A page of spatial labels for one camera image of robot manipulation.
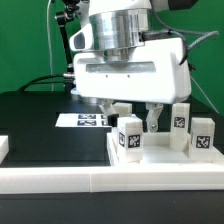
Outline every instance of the metal cylinder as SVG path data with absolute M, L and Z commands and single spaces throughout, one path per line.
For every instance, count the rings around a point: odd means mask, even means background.
M 149 30 L 147 9 L 121 10 L 90 16 L 94 50 L 123 49 L 141 46 L 139 32 Z

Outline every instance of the black cable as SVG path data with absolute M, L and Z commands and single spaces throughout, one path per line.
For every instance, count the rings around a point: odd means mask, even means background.
M 47 80 L 47 79 L 54 79 L 54 78 L 63 78 L 63 75 L 47 75 L 47 76 L 42 76 L 42 77 L 39 77 L 39 78 L 36 78 L 36 79 L 33 79 L 31 80 L 30 82 L 28 82 L 27 84 L 21 86 L 17 91 L 19 92 L 24 92 L 24 90 L 26 88 L 28 88 L 29 86 L 39 82 L 39 81 L 42 81 L 42 80 Z
M 54 81 L 54 82 L 36 82 L 36 83 L 30 83 L 29 85 L 27 84 L 26 86 L 24 86 L 24 88 L 22 89 L 21 92 L 24 92 L 30 86 L 34 86 L 34 85 L 47 85 L 47 84 L 65 84 L 65 82 Z
M 183 42 L 185 51 L 184 51 L 183 58 L 182 58 L 181 62 L 179 63 L 180 65 L 182 65 L 188 57 L 187 40 L 183 34 L 177 32 L 177 31 L 174 31 L 174 30 L 144 31 L 141 33 L 141 39 L 142 39 L 142 41 L 166 39 L 166 38 L 169 38 L 171 35 L 178 36 L 179 38 L 181 38 L 181 40 Z

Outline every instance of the black table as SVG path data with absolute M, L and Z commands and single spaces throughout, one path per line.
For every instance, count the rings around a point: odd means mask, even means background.
M 224 152 L 224 118 L 193 98 L 188 101 L 191 116 L 210 117 L 216 122 L 215 146 Z M 1 167 L 108 166 L 105 150 L 108 128 L 87 132 L 55 128 L 59 113 L 99 112 L 97 106 L 74 102 L 61 92 L 1 94 L 0 134 L 9 135 L 10 143 L 9 155 Z M 141 118 L 146 116 L 142 103 L 133 104 L 133 112 Z M 160 131 L 169 131 L 170 116 L 171 108 L 165 106 L 159 120 Z M 83 136 L 90 137 L 91 148 Z M 94 139 L 99 136 L 101 140 L 94 148 Z M 80 151 L 79 141 L 85 153 Z M 223 205 L 224 191 L 0 195 L 0 220 L 4 224 L 217 224 L 224 223 Z

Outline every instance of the white platform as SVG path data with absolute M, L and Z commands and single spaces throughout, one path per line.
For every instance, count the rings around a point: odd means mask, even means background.
M 4 151 L 5 141 L 0 151 Z M 0 194 L 224 189 L 222 160 L 186 162 L 186 156 L 180 154 L 183 163 L 171 159 L 151 163 L 157 160 L 155 156 L 150 162 L 111 167 L 1 168 Z
M 190 150 L 190 135 L 188 136 L 188 144 L 184 151 L 171 150 L 169 147 L 170 133 L 144 133 L 144 147 L 143 160 L 140 164 L 194 164 L 194 163 L 218 163 L 224 165 L 224 155 L 220 153 L 215 147 L 207 151 L 191 152 Z M 112 166 L 120 166 L 118 157 L 116 155 L 116 142 L 111 133 L 108 134 L 107 149 Z

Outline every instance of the green backdrop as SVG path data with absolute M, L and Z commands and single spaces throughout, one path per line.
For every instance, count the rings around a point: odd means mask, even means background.
M 48 0 L 0 1 L 0 92 L 17 90 L 34 78 L 50 74 L 46 26 L 47 4 Z M 63 4 L 60 0 L 51 4 L 55 74 L 66 71 L 61 36 L 54 20 L 55 13 L 62 10 Z M 199 0 L 191 10 L 166 11 L 159 14 L 166 23 L 176 28 L 220 32 L 218 37 L 194 49 L 189 62 L 197 68 L 192 76 L 222 114 L 224 114 L 223 12 L 223 0 Z M 70 23 L 67 29 L 69 34 L 76 32 L 79 29 L 78 21 Z M 194 84 L 192 87 L 192 95 L 208 104 Z M 38 86 L 32 89 L 50 90 L 51 87 Z

